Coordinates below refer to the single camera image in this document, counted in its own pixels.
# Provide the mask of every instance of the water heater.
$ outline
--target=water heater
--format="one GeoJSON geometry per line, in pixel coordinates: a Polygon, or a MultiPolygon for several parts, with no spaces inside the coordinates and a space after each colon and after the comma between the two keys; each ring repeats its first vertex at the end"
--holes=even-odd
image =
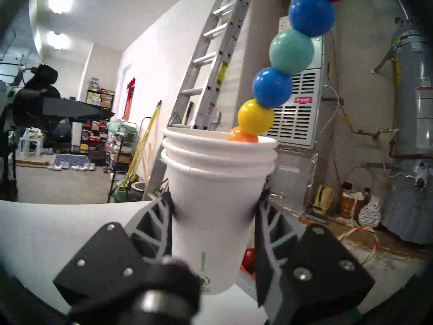
{"type": "Polygon", "coordinates": [[[414,25],[392,39],[395,85],[390,157],[399,173],[384,200],[382,224],[405,241],[433,242],[433,75],[430,44],[414,25]]]}

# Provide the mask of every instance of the aluminum foil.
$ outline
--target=aluminum foil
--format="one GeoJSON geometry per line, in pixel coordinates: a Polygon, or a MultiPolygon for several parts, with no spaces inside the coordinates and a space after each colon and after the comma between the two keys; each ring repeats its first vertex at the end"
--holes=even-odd
{"type": "Polygon", "coordinates": [[[361,208],[358,216],[358,222],[362,226],[377,227],[382,219],[380,199],[371,197],[370,202],[361,208]]]}

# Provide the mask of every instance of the cup rim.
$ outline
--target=cup rim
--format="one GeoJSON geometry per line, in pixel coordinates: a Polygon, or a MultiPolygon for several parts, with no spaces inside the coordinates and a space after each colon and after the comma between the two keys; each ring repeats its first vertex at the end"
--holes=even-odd
{"type": "Polygon", "coordinates": [[[233,164],[233,165],[256,165],[256,164],[263,164],[265,162],[270,163],[270,162],[274,162],[277,158],[278,158],[278,154],[275,150],[273,149],[269,149],[269,158],[265,159],[265,160],[257,160],[257,161],[252,161],[249,159],[232,159],[226,156],[209,156],[209,155],[204,155],[201,153],[196,153],[193,151],[189,151],[189,150],[185,150],[182,148],[179,148],[177,146],[174,146],[173,144],[169,143],[168,140],[166,140],[165,138],[162,140],[162,146],[164,148],[166,148],[169,151],[173,151],[175,153],[179,153],[181,155],[187,155],[187,156],[191,156],[192,158],[197,158],[197,159],[201,159],[203,161],[211,161],[211,162],[216,162],[216,163],[221,163],[221,164],[233,164]]]}
{"type": "MultiPolygon", "coordinates": [[[[196,135],[191,135],[190,133],[199,133],[199,132],[210,132],[210,131],[203,131],[201,129],[188,129],[188,128],[164,128],[163,131],[164,136],[167,137],[173,137],[176,139],[185,140],[188,138],[188,140],[192,143],[207,143],[212,146],[220,146],[220,147],[236,147],[237,149],[245,149],[245,150],[262,150],[262,149],[274,149],[277,147],[277,141],[273,138],[266,137],[266,136],[259,136],[258,137],[258,143],[250,143],[250,142],[235,142],[235,141],[227,141],[225,139],[214,139],[214,138],[206,138],[196,135]]],[[[213,133],[220,133],[226,135],[226,137],[229,135],[229,133],[224,133],[220,131],[216,131],[213,133]]]]}
{"type": "Polygon", "coordinates": [[[206,171],[206,170],[202,170],[202,169],[197,169],[197,168],[193,168],[190,166],[186,166],[184,164],[181,164],[179,162],[176,162],[174,160],[172,160],[170,157],[168,157],[167,155],[167,151],[166,149],[163,149],[161,151],[161,160],[163,163],[175,167],[178,170],[180,170],[183,173],[187,173],[189,175],[193,175],[193,176],[201,176],[201,177],[205,177],[205,178],[211,178],[211,179],[227,179],[227,178],[239,178],[239,179],[248,179],[248,178],[261,178],[261,177],[265,177],[267,175],[269,175],[270,173],[272,173],[272,171],[274,171],[275,169],[275,163],[274,162],[269,162],[268,164],[272,164],[272,167],[268,167],[266,168],[266,173],[265,172],[261,172],[260,174],[257,173],[244,173],[244,172],[212,172],[212,171],[206,171]]]}

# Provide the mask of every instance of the white chair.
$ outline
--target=white chair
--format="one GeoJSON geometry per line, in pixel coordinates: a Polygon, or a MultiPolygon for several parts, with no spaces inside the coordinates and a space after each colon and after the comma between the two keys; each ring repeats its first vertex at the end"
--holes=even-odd
{"type": "Polygon", "coordinates": [[[43,146],[44,138],[38,137],[38,134],[39,134],[39,130],[26,128],[26,132],[19,139],[18,152],[20,158],[26,158],[27,156],[30,155],[30,142],[36,144],[35,156],[38,158],[41,156],[41,149],[43,146]]]}

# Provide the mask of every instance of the stacked cups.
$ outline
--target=stacked cups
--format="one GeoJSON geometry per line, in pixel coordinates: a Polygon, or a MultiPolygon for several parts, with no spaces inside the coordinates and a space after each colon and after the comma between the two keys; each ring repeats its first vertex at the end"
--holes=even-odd
{"type": "Polygon", "coordinates": [[[164,135],[161,157],[175,205],[172,255],[199,275],[203,293],[221,293],[238,275],[277,142],[233,142],[227,133],[184,128],[164,135]]]}

